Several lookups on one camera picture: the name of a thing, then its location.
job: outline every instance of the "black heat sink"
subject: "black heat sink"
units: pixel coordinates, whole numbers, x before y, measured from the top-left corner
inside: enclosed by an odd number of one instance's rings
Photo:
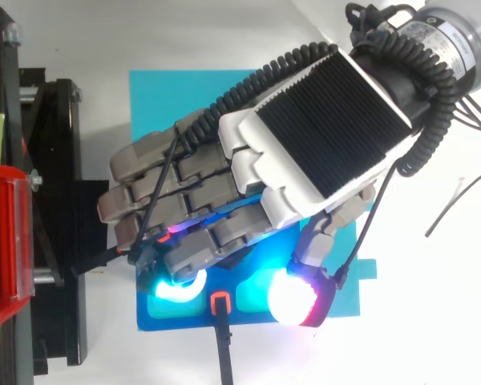
[[[340,53],[257,114],[324,198],[375,166],[410,134]]]

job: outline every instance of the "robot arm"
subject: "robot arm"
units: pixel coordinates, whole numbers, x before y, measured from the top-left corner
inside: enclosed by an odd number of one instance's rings
[[[423,167],[456,102],[481,87],[481,0],[428,2],[395,29],[388,18],[403,9],[349,4],[349,55],[303,46],[114,155],[119,186],[98,209],[116,222],[129,262],[155,273],[163,265],[174,282],[188,282],[311,217],[288,271],[331,286],[320,266],[335,229],[361,215],[391,165],[403,176]],[[154,253],[168,234],[176,246]]]

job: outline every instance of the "coiled cable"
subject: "coiled cable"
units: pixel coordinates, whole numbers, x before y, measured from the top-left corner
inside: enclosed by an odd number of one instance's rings
[[[455,117],[459,98],[454,72],[447,68],[446,63],[440,63],[439,56],[433,55],[431,49],[425,49],[423,44],[397,32],[371,31],[366,40],[357,45],[357,49],[359,47],[375,57],[386,58],[407,67],[438,90],[431,100],[424,129],[397,167],[402,176],[413,176],[435,153]]]
[[[235,87],[217,98],[209,108],[185,130],[180,136],[180,144],[190,155],[203,143],[215,140],[222,115],[240,110],[245,104],[255,99],[280,81],[295,75],[329,52],[326,42],[310,43],[301,48],[287,52],[277,60],[256,70]]]

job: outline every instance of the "glowing ball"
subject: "glowing ball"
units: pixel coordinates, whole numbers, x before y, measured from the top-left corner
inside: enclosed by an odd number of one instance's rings
[[[206,270],[198,271],[194,282],[187,286],[174,285],[169,284],[166,281],[161,281],[156,286],[155,296],[171,302],[189,302],[201,293],[201,290],[205,287],[206,281]]]
[[[284,325],[299,325],[306,320],[317,295],[312,286],[302,278],[288,275],[286,269],[278,270],[269,287],[269,311]]]

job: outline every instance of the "white background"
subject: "white background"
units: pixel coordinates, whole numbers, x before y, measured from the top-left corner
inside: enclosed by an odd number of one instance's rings
[[[347,47],[344,2],[295,1]],[[290,1],[0,1],[21,25],[23,67],[46,67],[83,90],[83,175],[108,178],[131,138],[131,69],[254,68],[317,38]],[[481,92],[475,94],[481,104]],[[481,384],[481,182],[423,234],[460,177],[481,173],[481,134],[454,124],[416,177],[395,177],[360,256],[378,260],[361,282],[362,316],[318,330],[234,326],[236,385]],[[134,272],[115,261],[86,276],[89,356],[49,362],[37,385],[217,385],[212,328],[141,333]]]

